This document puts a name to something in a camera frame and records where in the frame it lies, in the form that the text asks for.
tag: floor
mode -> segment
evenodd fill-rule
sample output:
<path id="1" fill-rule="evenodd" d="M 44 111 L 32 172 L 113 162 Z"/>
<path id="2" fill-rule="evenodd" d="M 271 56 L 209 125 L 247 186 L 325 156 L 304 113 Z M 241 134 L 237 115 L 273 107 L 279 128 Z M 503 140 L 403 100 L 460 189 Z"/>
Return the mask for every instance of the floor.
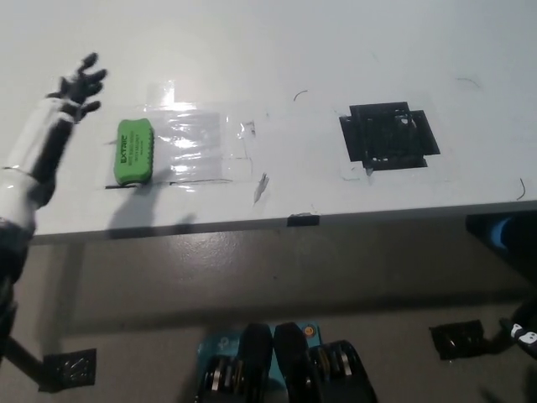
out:
<path id="1" fill-rule="evenodd" d="M 4 362 L 0 396 L 186 403 L 207 333 L 314 319 L 354 344 L 382 402 L 537 401 L 518 348 L 441 362 L 428 330 L 481 319 L 491 337 L 531 292 L 462 218 L 36 246 L 13 335 L 36 354 L 97 348 L 96 385 L 40 394 Z"/>

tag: tabletop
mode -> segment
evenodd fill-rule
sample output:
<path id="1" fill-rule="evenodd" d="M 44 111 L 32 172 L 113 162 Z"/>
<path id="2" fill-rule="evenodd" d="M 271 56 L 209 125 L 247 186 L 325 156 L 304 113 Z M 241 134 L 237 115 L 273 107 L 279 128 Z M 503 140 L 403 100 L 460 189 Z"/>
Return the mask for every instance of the tabletop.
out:
<path id="1" fill-rule="evenodd" d="M 103 108 L 68 146 L 38 243 L 536 208 L 536 17 L 523 0 L 10 2 L 0 160 L 96 51 Z M 350 160 L 340 116 L 384 102 L 425 112 L 440 150 L 427 167 L 368 175 Z M 107 188 L 119 121 L 155 103 L 218 113 L 232 175 Z"/>

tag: transparent tape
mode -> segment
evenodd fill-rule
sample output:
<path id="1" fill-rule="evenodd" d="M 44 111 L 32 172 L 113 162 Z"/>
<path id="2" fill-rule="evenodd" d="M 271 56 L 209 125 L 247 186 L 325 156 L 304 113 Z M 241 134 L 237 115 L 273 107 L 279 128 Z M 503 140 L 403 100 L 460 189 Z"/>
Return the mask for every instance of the transparent tape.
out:
<path id="1" fill-rule="evenodd" d="M 136 186 L 120 186 L 114 164 L 119 123 L 142 118 L 150 121 L 154 133 L 149 184 L 250 181 L 248 142 L 255 138 L 255 123 L 244 111 L 244 107 L 190 102 L 123 111 L 107 125 L 111 133 L 104 147 L 110 162 L 104 187 Z"/>

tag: green eraser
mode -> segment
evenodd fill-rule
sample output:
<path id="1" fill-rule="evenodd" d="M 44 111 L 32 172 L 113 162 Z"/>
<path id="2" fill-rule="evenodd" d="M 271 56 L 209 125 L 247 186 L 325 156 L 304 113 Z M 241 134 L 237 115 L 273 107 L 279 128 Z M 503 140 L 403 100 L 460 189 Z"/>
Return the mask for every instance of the green eraser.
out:
<path id="1" fill-rule="evenodd" d="M 143 184 L 153 174 L 153 128 L 148 119 L 122 120 L 117 128 L 114 175 L 120 186 Z"/>

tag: robotic arm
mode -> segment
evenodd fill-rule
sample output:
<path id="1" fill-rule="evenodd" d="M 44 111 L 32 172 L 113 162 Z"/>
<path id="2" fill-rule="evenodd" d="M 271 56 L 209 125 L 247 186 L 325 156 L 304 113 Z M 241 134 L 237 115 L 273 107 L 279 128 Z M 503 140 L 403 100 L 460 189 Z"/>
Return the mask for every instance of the robotic arm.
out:
<path id="1" fill-rule="evenodd" d="M 65 146 L 78 124 L 101 103 L 90 101 L 102 90 L 106 70 L 88 73 L 97 62 L 93 53 L 60 79 L 60 88 L 42 100 L 0 169 L 0 341 L 14 318 L 13 284 L 22 273 L 35 213 L 55 191 L 55 175 Z M 0 360 L 3 346 L 0 343 Z"/>

